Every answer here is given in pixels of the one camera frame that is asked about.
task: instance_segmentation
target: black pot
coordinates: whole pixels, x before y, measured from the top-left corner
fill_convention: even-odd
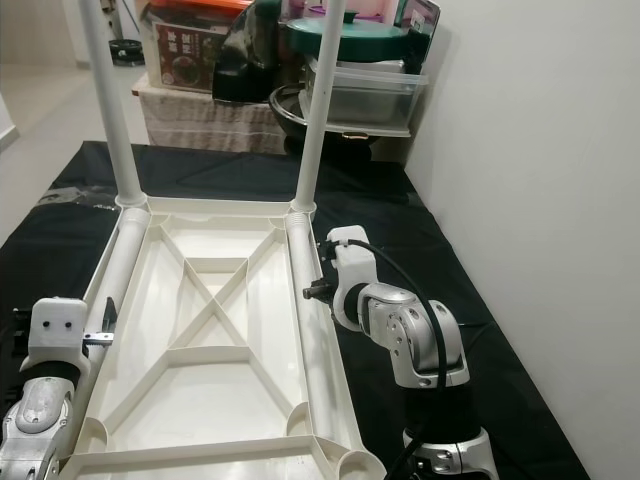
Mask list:
[[[269,107],[278,124],[287,134],[285,148],[289,153],[302,154],[307,135],[307,121],[302,115],[298,95],[304,89],[303,83],[284,85],[269,95]],[[378,137],[359,132],[325,132],[322,157],[371,158],[369,145]]]

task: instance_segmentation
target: green pot lid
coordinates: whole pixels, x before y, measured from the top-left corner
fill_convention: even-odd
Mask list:
[[[338,60],[383,62],[400,60],[407,52],[407,35],[398,27],[354,19],[357,12],[345,12]],[[289,47],[299,53],[318,56],[326,18],[299,18],[287,23]]]

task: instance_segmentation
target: tiled floor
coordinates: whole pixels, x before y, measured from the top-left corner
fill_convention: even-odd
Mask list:
[[[83,140],[105,140],[90,72],[53,72],[53,75],[29,69],[21,72],[22,78],[16,75],[18,71],[9,72],[10,81],[1,86],[21,136],[0,158],[0,245],[29,213]],[[116,68],[132,143],[149,143],[140,102],[131,94],[131,86],[143,73],[144,67]]]

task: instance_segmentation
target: black tablecloth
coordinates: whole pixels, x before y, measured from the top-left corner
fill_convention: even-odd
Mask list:
[[[134,146],[144,191],[151,196],[288,201],[299,163],[276,155]],[[115,193],[106,145],[85,142],[52,188],[103,187]],[[527,372],[495,324],[435,219],[397,164],[323,160],[313,229],[358,224],[461,324],[482,424],[506,452],[494,452],[503,480],[587,479],[571,446]],[[100,258],[117,212],[91,202],[36,207],[0,250],[0,328],[14,307],[44,296],[80,297]],[[386,264],[380,281],[407,288]],[[362,334],[336,326],[365,446],[387,466],[402,449],[403,398],[389,353]],[[3,407],[15,400],[19,359],[2,349]]]

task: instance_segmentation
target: robotic arm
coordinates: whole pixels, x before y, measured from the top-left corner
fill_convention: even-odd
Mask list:
[[[304,296],[329,303],[338,323],[361,331],[389,351],[395,381],[405,394],[405,445],[420,435],[413,452],[418,478],[481,472],[498,480],[489,436],[473,408],[462,338],[451,312],[442,303],[429,301],[446,346],[446,384],[436,391],[438,351],[424,305],[414,293],[378,282],[374,255],[348,244],[348,240],[368,241],[362,227],[333,229],[327,240],[325,259],[331,259],[338,271],[338,286],[320,279],[305,289]],[[437,416],[433,408],[438,409]]]

